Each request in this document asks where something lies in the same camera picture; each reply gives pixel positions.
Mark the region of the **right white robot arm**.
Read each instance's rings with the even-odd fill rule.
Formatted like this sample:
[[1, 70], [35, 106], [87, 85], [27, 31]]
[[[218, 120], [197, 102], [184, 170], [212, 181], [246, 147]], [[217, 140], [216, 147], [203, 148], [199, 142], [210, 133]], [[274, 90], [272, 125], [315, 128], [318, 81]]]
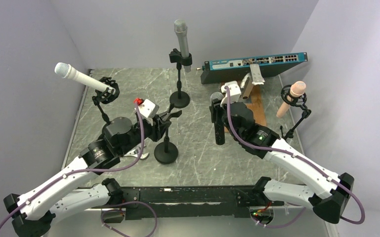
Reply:
[[311, 209], [316, 216], [332, 224], [348, 220], [343, 212], [349, 199], [355, 198], [352, 175], [337, 174], [307, 158], [279, 134], [256, 123], [253, 112], [242, 102], [226, 104], [225, 99], [219, 97], [211, 99], [209, 109], [218, 145], [224, 144], [227, 129], [246, 152], [284, 168], [303, 182], [294, 185], [261, 177], [252, 193], [255, 203], [285, 201]]

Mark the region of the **silver grey microphone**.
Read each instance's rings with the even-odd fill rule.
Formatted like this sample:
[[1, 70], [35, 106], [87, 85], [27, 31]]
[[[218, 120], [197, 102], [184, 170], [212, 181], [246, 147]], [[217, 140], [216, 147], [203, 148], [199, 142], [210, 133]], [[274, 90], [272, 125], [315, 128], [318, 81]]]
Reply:
[[177, 52], [178, 62], [184, 66], [186, 73], [191, 72], [192, 54], [189, 52], [189, 45], [187, 39], [188, 27], [183, 19], [174, 21], [174, 32], [177, 36], [180, 51]]

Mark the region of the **black mic stand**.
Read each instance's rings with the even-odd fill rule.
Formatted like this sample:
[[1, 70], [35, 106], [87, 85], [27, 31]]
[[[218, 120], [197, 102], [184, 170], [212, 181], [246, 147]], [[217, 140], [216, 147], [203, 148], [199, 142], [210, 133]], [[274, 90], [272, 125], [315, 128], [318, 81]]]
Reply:
[[155, 147], [155, 159], [161, 164], [172, 164], [177, 160], [178, 154], [177, 146], [170, 142], [169, 130], [167, 129], [163, 142]]
[[182, 109], [189, 105], [190, 96], [182, 91], [182, 83], [181, 83], [181, 69], [182, 66], [191, 66], [192, 65], [192, 55], [190, 54], [188, 57], [183, 57], [181, 52], [174, 48], [169, 53], [169, 60], [171, 63], [176, 64], [177, 69], [177, 82], [176, 88], [177, 91], [173, 92], [169, 97], [169, 102], [174, 104], [175, 108]]

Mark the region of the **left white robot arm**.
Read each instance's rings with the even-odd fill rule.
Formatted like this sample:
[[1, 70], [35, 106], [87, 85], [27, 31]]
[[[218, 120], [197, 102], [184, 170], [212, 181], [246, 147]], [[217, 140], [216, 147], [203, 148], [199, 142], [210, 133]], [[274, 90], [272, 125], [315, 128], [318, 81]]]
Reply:
[[158, 113], [158, 106], [150, 100], [136, 101], [136, 123], [118, 117], [102, 129], [98, 140], [90, 143], [59, 173], [40, 186], [22, 194], [9, 194], [4, 205], [16, 234], [20, 237], [41, 237], [53, 224], [85, 209], [116, 207], [124, 201], [124, 192], [113, 178], [86, 191], [76, 188], [105, 172], [117, 172], [120, 158], [146, 138], [156, 142], [166, 135], [171, 118], [181, 116], [173, 105]]

